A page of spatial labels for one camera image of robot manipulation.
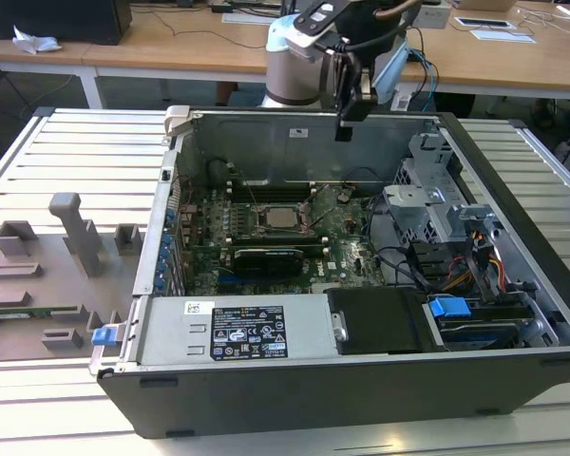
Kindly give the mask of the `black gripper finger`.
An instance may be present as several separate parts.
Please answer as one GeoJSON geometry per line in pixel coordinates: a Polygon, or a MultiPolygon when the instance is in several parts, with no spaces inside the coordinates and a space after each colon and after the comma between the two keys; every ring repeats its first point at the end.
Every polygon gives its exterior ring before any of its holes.
{"type": "Polygon", "coordinates": [[[334,108],[335,104],[336,61],[331,54],[324,54],[320,69],[320,105],[324,110],[334,108]]]}
{"type": "Polygon", "coordinates": [[[372,86],[373,65],[364,66],[352,52],[339,54],[334,67],[337,142],[352,140],[352,124],[363,122],[377,104],[372,86]]]}

